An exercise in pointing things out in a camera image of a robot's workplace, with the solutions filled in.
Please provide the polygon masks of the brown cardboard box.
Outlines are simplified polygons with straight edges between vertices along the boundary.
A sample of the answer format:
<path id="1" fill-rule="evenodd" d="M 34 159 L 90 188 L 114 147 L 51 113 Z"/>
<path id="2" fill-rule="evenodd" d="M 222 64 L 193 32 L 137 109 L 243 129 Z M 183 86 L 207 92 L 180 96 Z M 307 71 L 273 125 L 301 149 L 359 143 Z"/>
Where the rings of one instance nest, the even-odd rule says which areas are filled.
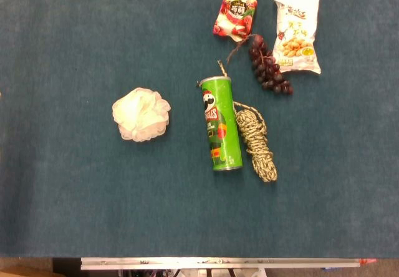
<path id="1" fill-rule="evenodd" d="M 24 266 L 10 266 L 0 269 L 0 277 L 53 277 L 52 272 L 28 268 Z"/>

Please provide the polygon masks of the white peanut snack bag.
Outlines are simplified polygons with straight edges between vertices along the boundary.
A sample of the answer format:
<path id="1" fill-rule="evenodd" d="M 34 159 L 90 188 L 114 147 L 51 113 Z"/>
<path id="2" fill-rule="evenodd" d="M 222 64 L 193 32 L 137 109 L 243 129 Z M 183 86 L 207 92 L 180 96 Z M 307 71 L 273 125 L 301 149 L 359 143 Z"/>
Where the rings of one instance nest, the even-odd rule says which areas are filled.
<path id="1" fill-rule="evenodd" d="M 273 56 L 281 72 L 321 73 L 314 41 L 320 0 L 273 0 L 277 7 Z"/>

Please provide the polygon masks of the dark red grape bunch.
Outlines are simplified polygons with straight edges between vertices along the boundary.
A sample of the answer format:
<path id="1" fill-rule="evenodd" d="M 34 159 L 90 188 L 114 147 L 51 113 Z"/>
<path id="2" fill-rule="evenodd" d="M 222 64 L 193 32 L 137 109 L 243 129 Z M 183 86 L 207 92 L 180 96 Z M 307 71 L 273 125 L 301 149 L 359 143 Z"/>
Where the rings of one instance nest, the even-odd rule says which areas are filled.
<path id="1" fill-rule="evenodd" d="M 250 34 L 245 39 L 239 41 L 227 56 L 227 63 L 249 41 L 251 41 L 251 45 L 248 53 L 252 71 L 262 88 L 273 91 L 275 94 L 292 95 L 294 93 L 293 86 L 283 76 L 280 65 L 272 55 L 272 51 L 268 49 L 267 42 L 259 34 Z"/>

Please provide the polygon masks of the green Pringles can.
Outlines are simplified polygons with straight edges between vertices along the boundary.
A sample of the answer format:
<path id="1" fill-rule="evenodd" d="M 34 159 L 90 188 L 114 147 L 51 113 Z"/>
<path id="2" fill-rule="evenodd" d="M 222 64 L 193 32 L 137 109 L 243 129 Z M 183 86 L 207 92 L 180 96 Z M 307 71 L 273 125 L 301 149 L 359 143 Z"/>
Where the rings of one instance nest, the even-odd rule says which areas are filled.
<path id="1" fill-rule="evenodd" d="M 203 93 L 204 118 L 209 152 L 216 171 L 243 166 L 239 133 L 234 112 L 231 79 L 214 76 L 199 83 Z"/>

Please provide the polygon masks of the silver aluminium rail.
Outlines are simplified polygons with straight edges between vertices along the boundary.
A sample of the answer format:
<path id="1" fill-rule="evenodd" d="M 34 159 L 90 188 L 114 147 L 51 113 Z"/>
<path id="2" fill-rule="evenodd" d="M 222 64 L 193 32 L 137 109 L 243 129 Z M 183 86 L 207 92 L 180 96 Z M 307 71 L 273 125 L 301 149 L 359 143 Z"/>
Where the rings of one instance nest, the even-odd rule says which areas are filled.
<path id="1" fill-rule="evenodd" d="M 228 268 L 358 268 L 375 258 L 134 257 L 80 259 L 82 270 L 165 270 Z"/>

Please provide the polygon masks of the red fruit jelly pouch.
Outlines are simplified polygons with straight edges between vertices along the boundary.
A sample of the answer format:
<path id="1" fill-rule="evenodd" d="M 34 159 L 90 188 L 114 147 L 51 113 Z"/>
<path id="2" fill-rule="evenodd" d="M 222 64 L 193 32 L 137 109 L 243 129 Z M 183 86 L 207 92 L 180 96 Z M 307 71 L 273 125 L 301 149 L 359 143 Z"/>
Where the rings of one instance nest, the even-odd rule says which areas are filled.
<path id="1" fill-rule="evenodd" d="M 257 0 L 222 0 L 213 34 L 240 42 L 250 35 Z"/>

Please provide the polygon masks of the blue felt table cloth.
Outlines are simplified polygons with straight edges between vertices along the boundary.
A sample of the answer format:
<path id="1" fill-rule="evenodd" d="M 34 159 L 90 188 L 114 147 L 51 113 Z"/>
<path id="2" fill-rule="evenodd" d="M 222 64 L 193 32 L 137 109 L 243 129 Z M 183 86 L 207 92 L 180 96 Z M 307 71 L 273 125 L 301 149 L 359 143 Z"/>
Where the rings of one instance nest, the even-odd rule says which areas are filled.
<path id="1" fill-rule="evenodd" d="M 263 90 L 222 0 L 0 0 L 0 256 L 399 258 L 399 0 L 320 0 L 321 74 Z M 272 46 L 276 5 L 253 31 Z M 216 171 L 199 83 L 231 79 L 243 166 Z M 121 138 L 141 87 L 166 132 Z"/>

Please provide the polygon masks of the white mesh bath sponge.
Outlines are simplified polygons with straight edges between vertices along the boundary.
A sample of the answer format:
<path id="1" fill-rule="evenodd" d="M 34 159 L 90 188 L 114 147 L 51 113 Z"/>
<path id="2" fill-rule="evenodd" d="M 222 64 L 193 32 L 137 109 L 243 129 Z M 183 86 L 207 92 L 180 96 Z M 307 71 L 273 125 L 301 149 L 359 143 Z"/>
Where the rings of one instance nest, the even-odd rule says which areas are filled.
<path id="1" fill-rule="evenodd" d="M 112 105 L 121 138 L 144 142 L 166 132 L 170 104 L 157 91 L 138 87 Z"/>

